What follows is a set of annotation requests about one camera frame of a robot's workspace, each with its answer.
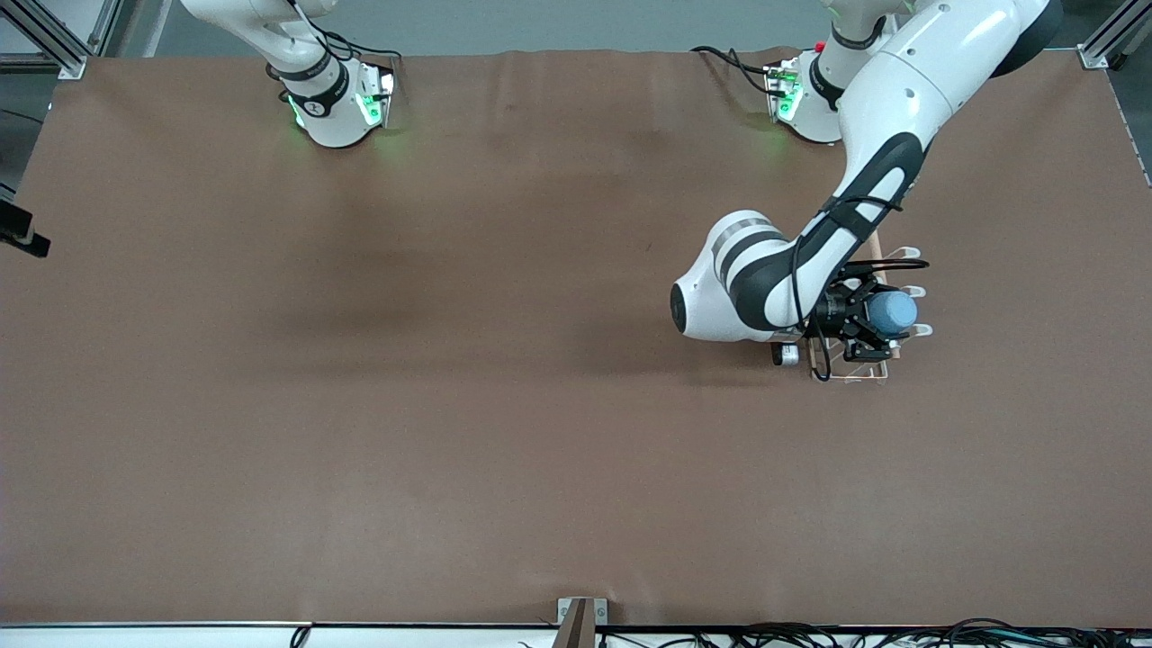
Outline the blue plastic cup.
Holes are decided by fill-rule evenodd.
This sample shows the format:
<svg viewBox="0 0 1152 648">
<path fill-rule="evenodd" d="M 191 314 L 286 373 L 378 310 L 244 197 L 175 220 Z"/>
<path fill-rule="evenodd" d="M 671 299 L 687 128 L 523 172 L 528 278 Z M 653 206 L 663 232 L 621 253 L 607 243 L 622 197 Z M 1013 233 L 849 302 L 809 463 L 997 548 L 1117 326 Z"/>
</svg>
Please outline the blue plastic cup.
<svg viewBox="0 0 1152 648">
<path fill-rule="evenodd" d="M 873 292 L 867 297 L 867 321 L 880 336 L 904 336 L 919 316 L 916 299 L 902 291 Z"/>
</svg>

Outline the brown table cover mat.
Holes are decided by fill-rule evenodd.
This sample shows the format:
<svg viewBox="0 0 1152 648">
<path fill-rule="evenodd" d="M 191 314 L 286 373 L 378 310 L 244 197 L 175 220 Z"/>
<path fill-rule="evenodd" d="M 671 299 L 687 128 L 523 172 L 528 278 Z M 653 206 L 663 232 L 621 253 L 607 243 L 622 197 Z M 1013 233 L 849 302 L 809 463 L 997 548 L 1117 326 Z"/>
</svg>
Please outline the brown table cover mat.
<svg viewBox="0 0 1152 648">
<path fill-rule="evenodd" d="M 253 58 L 97 60 L 0 249 L 0 621 L 1152 627 L 1152 190 L 1069 50 L 983 86 L 880 238 L 934 329 L 819 384 L 670 321 L 840 148 L 713 60 L 400 63 L 325 150 Z"/>
</svg>

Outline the aluminium frame post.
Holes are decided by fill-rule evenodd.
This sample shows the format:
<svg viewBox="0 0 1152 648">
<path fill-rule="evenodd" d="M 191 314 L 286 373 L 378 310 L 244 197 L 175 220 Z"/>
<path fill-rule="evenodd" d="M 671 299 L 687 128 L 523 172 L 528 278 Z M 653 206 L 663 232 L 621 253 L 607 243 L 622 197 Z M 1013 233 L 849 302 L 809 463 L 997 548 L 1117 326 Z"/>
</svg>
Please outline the aluminium frame post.
<svg viewBox="0 0 1152 648">
<path fill-rule="evenodd" d="M 1076 46 L 1082 69 L 1119 70 L 1152 33 L 1152 0 L 1123 0 Z"/>
<path fill-rule="evenodd" d="M 79 80 L 109 48 L 124 0 L 0 0 L 0 74 Z"/>
</svg>

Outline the metal table edge bracket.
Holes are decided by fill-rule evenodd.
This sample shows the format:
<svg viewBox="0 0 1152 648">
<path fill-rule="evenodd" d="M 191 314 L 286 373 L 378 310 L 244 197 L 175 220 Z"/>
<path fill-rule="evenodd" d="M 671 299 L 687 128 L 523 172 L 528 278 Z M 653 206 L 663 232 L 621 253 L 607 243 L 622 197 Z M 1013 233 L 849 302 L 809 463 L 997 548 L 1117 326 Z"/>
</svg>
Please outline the metal table edge bracket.
<svg viewBox="0 0 1152 648">
<path fill-rule="evenodd" d="M 609 620 L 607 598 L 559 598 L 552 648 L 600 648 L 599 630 Z"/>
</svg>

